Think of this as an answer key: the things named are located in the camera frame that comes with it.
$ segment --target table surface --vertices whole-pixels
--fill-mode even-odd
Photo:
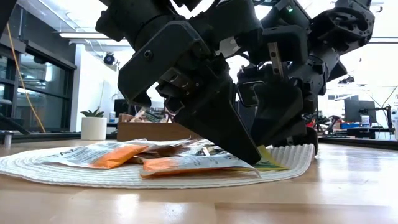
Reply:
[[[13,144],[0,156],[93,142]],[[398,223],[398,154],[321,144],[301,177],[191,190],[37,184],[0,175],[0,223]]]

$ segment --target white woven placemat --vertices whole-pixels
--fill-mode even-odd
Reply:
[[[39,159],[70,147],[42,149],[18,153],[0,158],[0,174],[53,185],[74,185],[124,189],[195,189],[205,187],[230,187],[285,180],[302,175],[311,164],[313,145],[280,147],[271,149],[274,159],[289,167],[287,171],[226,172],[213,170],[202,174],[186,174],[170,177],[142,179],[142,166],[126,164],[110,170],[85,169],[58,164],[43,164]]]

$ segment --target yellow cable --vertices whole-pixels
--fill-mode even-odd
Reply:
[[[23,79],[22,79],[21,71],[19,70],[17,55],[15,54],[14,43],[12,42],[10,26],[9,26],[8,23],[7,23],[7,30],[8,30],[8,37],[10,38],[10,43],[11,43],[12,55],[14,56],[14,60],[15,60],[15,66],[17,67],[17,71],[18,71],[18,74],[19,74],[19,78],[21,79],[22,87],[23,87],[24,90],[26,90],[26,88],[25,88],[25,83],[24,83],[24,81],[23,81]],[[36,111],[35,111],[35,109],[34,109],[32,103],[30,102],[29,95],[27,94],[26,91],[25,91],[25,96],[26,96],[26,99],[27,99],[27,101],[28,101],[28,103],[29,103],[29,105],[30,105],[30,108],[31,108],[32,111],[33,111],[33,114],[35,114],[35,117],[36,117],[37,121],[39,122],[40,127],[42,128],[43,133],[45,133],[45,129],[44,129],[44,126],[43,126],[43,124],[42,124],[42,121],[40,120],[39,116],[37,116],[37,113],[36,113]]]

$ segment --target white plant pot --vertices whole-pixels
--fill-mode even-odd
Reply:
[[[82,118],[81,140],[105,140],[106,122],[106,118]]]

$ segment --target potted plant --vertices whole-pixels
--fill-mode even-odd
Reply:
[[[104,112],[99,108],[94,112],[82,111],[85,117],[81,119],[81,140],[105,140],[106,139],[106,122]]]

